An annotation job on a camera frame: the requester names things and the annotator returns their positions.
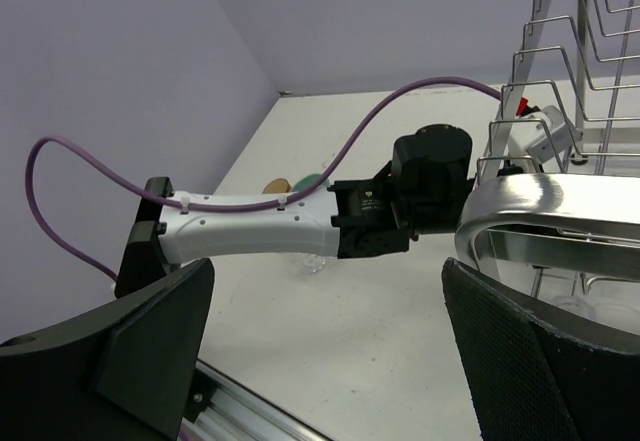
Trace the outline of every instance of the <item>gray wall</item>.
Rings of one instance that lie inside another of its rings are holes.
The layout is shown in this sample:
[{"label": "gray wall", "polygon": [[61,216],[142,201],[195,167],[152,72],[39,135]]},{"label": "gray wall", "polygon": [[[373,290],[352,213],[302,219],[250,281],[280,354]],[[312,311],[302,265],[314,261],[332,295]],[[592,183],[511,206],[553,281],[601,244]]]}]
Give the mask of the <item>gray wall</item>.
[{"label": "gray wall", "polygon": [[[28,150],[60,133],[134,182],[212,191],[277,99],[216,0],[0,0],[0,340],[111,298],[110,281],[40,232]],[[117,269],[138,200],[57,147],[43,211]]]},{"label": "gray wall", "polygon": [[[505,82],[532,2],[219,1],[277,88],[297,94],[391,89],[438,75]],[[620,7],[625,1],[612,0],[612,5]],[[553,12],[575,12],[576,3],[556,0]],[[623,17],[608,17],[606,27],[621,29]],[[545,41],[551,45],[572,41],[567,23],[555,23],[545,31]],[[605,55],[615,55],[620,40],[599,42]],[[630,51],[639,50],[636,40]],[[557,53],[539,58],[543,78],[566,78]],[[615,66],[597,71],[613,74]]]}]

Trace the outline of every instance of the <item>white table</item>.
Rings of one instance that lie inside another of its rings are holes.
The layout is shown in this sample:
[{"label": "white table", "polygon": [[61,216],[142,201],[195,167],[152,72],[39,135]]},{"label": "white table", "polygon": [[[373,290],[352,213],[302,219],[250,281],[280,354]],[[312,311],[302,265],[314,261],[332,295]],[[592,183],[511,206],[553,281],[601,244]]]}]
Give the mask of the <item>white table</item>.
[{"label": "white table", "polygon": [[[294,182],[323,170],[384,95],[281,99],[217,194],[260,193],[273,178]],[[540,106],[552,101],[544,87],[526,95]],[[471,134],[471,175],[496,108],[460,88],[404,96],[370,125],[333,179],[371,177],[396,138],[434,123]],[[452,235],[423,237],[404,254],[333,260],[309,277],[277,254],[216,258],[200,358],[339,440],[478,439],[442,295],[449,256]]]}]

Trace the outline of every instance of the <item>wire rack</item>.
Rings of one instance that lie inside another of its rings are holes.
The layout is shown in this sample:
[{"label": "wire rack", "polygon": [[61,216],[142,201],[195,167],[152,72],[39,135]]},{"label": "wire rack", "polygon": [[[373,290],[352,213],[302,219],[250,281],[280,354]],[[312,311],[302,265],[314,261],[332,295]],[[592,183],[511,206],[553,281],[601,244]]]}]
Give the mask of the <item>wire rack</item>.
[{"label": "wire rack", "polygon": [[[638,10],[640,0],[533,0],[456,248],[506,284],[528,279],[514,287],[640,334]],[[557,107],[575,127],[572,146],[557,149],[541,119],[517,118],[523,97]],[[544,131],[544,173],[533,156],[508,152],[517,123]],[[532,173],[497,177],[516,160]]]}]

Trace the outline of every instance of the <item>green lid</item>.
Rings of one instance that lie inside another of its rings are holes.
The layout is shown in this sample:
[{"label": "green lid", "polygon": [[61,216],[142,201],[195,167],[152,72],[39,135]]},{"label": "green lid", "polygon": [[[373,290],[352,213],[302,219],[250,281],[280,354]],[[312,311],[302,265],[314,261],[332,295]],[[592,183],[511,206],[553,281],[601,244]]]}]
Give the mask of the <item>green lid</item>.
[{"label": "green lid", "polygon": [[[291,188],[291,191],[302,191],[303,189],[306,189],[309,186],[311,186],[313,182],[319,177],[320,177],[320,174],[309,174],[304,178],[302,178],[300,181],[298,181],[296,184],[294,184],[293,188]],[[328,187],[328,186],[331,186],[331,183],[329,182],[328,179],[326,179],[324,183],[322,183],[322,185]]]}]

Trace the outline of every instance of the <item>brown round object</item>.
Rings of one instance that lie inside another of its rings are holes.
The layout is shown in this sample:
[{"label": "brown round object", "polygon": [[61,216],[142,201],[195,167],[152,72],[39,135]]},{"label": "brown round object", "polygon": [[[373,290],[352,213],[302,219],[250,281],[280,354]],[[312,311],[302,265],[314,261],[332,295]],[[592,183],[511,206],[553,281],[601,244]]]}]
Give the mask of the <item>brown round object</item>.
[{"label": "brown round object", "polygon": [[291,191],[291,184],[284,178],[278,178],[267,184],[262,190],[262,194],[280,194]]}]

